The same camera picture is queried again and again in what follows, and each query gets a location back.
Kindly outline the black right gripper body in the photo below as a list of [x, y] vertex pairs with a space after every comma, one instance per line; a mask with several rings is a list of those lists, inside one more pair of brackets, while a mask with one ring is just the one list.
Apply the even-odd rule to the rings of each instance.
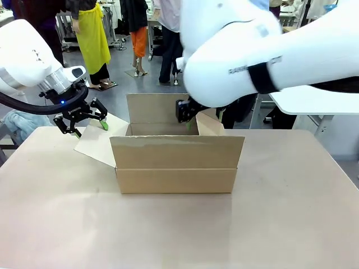
[[176, 101], [176, 118], [179, 123], [189, 122], [200, 111], [202, 111], [202, 105], [192, 97]]

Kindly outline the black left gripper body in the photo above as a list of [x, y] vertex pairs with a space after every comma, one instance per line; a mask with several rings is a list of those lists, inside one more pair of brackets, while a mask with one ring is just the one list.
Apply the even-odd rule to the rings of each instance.
[[91, 118], [93, 111], [90, 109], [89, 103], [85, 100], [79, 101], [73, 108], [67, 109], [65, 112], [57, 115], [57, 120], [67, 119], [72, 121], [82, 121]]

